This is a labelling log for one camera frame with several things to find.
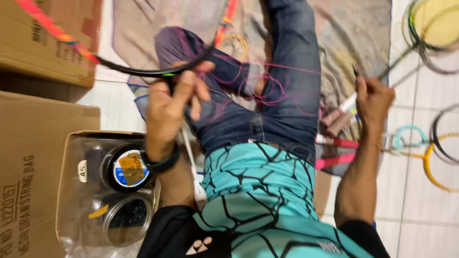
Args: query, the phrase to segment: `black watch strap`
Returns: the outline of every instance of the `black watch strap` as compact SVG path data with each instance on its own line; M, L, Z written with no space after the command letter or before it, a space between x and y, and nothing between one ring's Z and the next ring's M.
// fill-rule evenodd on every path
M145 149L140 151L140 155L147 169L150 171L150 173L159 174L161 172L164 172L172 168L177 163L180 157L180 149L176 143L171 155L169 155L166 159L159 161L159 162L151 161L148 158Z

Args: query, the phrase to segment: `blue jeans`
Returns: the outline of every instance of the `blue jeans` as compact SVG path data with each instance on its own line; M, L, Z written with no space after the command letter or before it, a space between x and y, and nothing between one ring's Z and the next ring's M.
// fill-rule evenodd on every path
M215 70L203 76L211 101L202 102L200 121L189 119L206 156L228 145L247 142L275 143L297 157L315 164L320 96L320 60L314 13L306 0L266 0L272 24L273 56L263 95L263 107L248 110L225 91L253 95L258 78L248 78L257 66L241 63L214 50L206 60ZM161 68L190 61L207 46L194 33L179 27L164 28L156 36Z

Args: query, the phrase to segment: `black sleeve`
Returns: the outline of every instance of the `black sleeve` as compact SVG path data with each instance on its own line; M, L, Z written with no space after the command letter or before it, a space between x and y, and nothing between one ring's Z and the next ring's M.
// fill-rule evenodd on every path
M350 220L345 222L339 229L374 258L389 257L378 232L371 225L360 220Z
M167 247L175 236L191 219L195 210L184 205L167 206L159 209L151 220L137 258L151 258Z

